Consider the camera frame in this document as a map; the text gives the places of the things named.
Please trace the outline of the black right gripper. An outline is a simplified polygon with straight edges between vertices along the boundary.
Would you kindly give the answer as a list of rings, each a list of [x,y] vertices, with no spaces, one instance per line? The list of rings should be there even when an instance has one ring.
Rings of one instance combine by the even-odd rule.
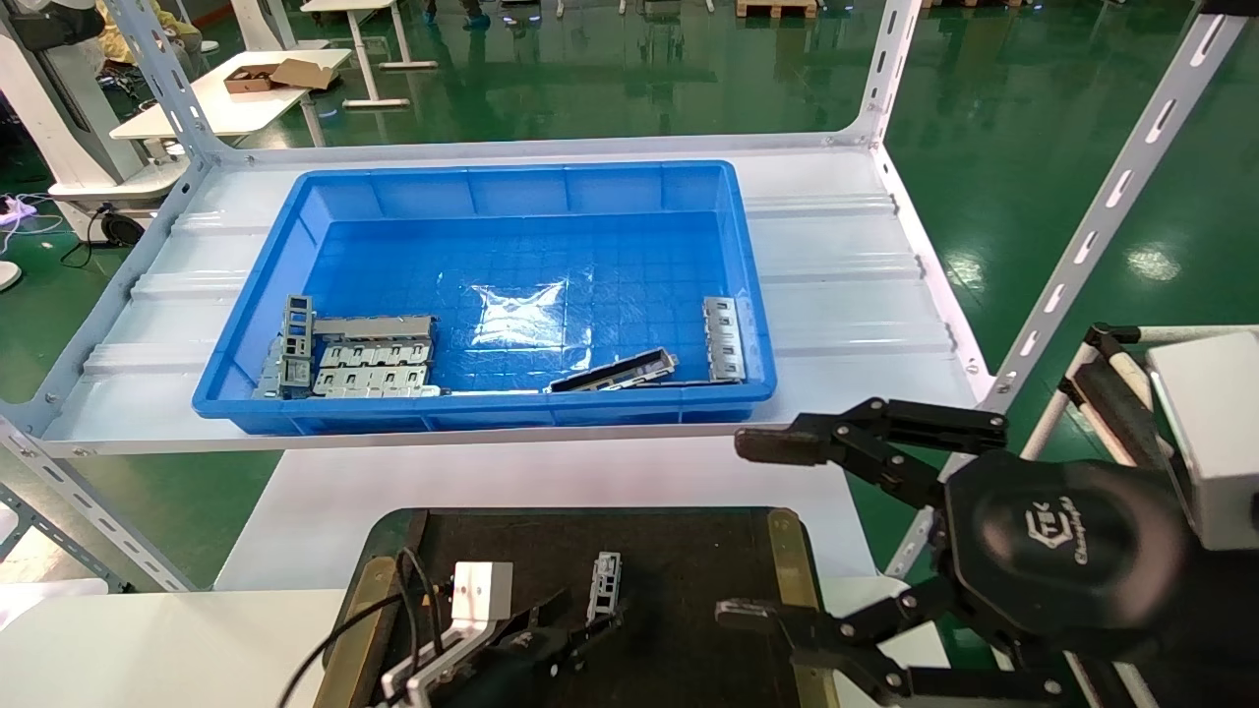
[[[909,506],[944,501],[944,573],[957,608],[998,645],[1110,660],[1168,650],[1195,556],[1176,494],[1144,469],[990,452],[1006,443],[1002,416],[878,397],[840,414],[801,413],[782,430],[737,430],[737,455],[749,462],[833,464]],[[943,485],[905,446],[981,456]],[[1064,705],[1061,682],[1045,671],[903,665],[884,653],[954,601],[949,582],[937,578],[846,616],[728,598],[716,621],[773,639],[794,668],[840,674],[878,707]]]

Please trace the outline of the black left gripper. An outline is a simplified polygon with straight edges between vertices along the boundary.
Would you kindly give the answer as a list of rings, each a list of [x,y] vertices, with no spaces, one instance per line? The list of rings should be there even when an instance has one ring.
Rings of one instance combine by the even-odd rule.
[[[584,671],[593,649],[624,627],[627,606],[614,606],[567,631],[562,619],[570,608],[572,592],[564,588],[512,615],[500,645],[444,693],[444,707],[541,707],[556,677]]]

